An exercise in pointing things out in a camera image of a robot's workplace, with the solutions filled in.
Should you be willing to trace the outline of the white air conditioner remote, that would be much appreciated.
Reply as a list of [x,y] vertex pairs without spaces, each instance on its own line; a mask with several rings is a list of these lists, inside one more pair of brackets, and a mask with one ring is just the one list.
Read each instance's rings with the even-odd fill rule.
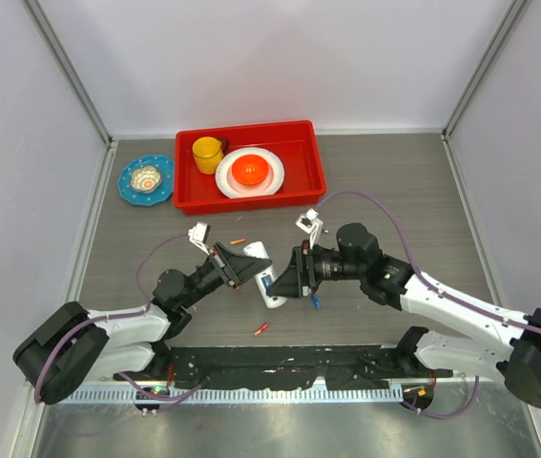
[[[264,244],[261,241],[254,241],[244,246],[243,253],[249,257],[270,260]],[[272,265],[266,267],[255,276],[256,285],[260,291],[264,304],[269,309],[276,309],[286,303],[286,298],[280,296],[269,296],[268,288],[276,278],[275,269]]]

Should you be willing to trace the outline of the blue battery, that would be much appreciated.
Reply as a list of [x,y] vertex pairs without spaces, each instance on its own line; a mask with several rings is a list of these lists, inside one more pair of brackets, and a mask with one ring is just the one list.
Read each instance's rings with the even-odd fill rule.
[[262,281],[262,284],[264,285],[264,288],[265,288],[265,289],[268,289],[268,288],[271,286],[271,284],[272,284],[271,278],[270,278],[270,277],[263,277],[263,278],[261,279],[261,281]]
[[314,309],[317,310],[317,311],[319,311],[319,310],[321,309],[321,303],[320,303],[319,298],[318,298],[316,295],[313,295],[313,296],[311,297],[311,300],[312,300]]

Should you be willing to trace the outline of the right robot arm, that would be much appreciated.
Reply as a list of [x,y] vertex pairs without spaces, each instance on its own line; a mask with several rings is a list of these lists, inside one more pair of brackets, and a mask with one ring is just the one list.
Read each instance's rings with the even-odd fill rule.
[[541,409],[541,308],[506,309],[460,293],[412,264],[385,254],[359,222],[342,226],[337,245],[306,240],[292,250],[270,296],[299,299],[324,281],[358,281],[379,305],[429,318],[456,332],[449,338],[426,328],[408,331],[395,363],[408,377],[453,370],[499,381],[520,401]]

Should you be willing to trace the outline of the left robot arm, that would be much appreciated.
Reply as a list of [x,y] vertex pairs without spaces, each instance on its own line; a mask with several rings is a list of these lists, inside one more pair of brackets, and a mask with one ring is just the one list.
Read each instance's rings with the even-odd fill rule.
[[221,243],[209,248],[204,262],[186,275],[161,273],[151,298],[140,307],[87,310],[66,302],[13,352],[12,360],[46,405],[71,396],[82,384],[121,372],[160,379],[168,367],[164,342],[192,320],[189,308],[223,285],[237,288],[273,271],[264,244],[247,244],[242,253]]

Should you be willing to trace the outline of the orange battery left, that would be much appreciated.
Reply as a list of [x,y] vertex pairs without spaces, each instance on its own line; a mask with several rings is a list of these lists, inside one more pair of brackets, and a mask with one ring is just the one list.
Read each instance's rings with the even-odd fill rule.
[[253,333],[254,336],[259,336],[262,332],[264,332],[269,327],[269,323],[262,324],[258,329],[256,329]]

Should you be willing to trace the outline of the red plastic tray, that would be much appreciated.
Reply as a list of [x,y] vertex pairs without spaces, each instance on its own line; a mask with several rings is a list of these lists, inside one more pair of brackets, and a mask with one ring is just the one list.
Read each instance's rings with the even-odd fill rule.
[[309,120],[177,133],[173,202],[188,216],[314,204],[326,180]]

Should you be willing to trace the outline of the white plate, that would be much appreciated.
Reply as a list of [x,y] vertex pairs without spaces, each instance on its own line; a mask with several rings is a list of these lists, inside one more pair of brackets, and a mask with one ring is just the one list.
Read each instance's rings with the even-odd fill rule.
[[245,147],[229,153],[215,172],[216,185],[227,198],[275,195],[284,178],[281,160],[259,147]]

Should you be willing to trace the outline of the orange bowl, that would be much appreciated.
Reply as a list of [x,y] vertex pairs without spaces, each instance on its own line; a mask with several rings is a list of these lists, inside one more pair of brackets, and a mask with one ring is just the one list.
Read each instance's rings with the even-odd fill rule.
[[269,175],[269,165],[262,156],[248,154],[238,157],[231,166],[235,181],[243,186],[252,187],[262,184]]

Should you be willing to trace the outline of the yellow mug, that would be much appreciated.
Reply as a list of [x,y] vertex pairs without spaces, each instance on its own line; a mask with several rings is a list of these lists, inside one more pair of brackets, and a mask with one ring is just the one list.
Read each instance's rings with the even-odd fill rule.
[[193,146],[192,153],[198,170],[205,175],[213,175],[229,148],[227,138],[214,138],[204,136],[198,138]]

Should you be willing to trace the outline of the blue dotted plate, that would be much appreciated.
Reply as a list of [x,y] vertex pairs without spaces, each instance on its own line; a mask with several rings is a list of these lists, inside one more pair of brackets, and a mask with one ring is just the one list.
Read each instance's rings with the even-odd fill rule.
[[[131,173],[133,170],[147,165],[157,167],[162,174],[162,182],[151,194],[142,194],[130,187]],[[171,197],[174,192],[174,182],[174,161],[164,155],[151,154],[134,159],[121,171],[117,181],[117,189],[119,195],[129,204],[150,207]]]

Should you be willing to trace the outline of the small patterned bowl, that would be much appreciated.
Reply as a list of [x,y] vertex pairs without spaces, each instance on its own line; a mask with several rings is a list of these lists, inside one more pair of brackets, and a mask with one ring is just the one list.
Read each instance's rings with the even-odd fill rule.
[[151,194],[162,182],[162,174],[154,165],[147,165],[132,171],[130,187],[142,194]]

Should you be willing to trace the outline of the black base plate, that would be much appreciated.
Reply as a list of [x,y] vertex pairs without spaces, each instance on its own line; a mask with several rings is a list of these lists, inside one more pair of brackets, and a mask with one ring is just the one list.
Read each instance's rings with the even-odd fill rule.
[[380,345],[168,347],[139,372],[136,382],[172,382],[177,388],[292,391],[322,377],[330,390],[384,388],[392,379],[450,378],[450,369],[429,369],[411,352]]

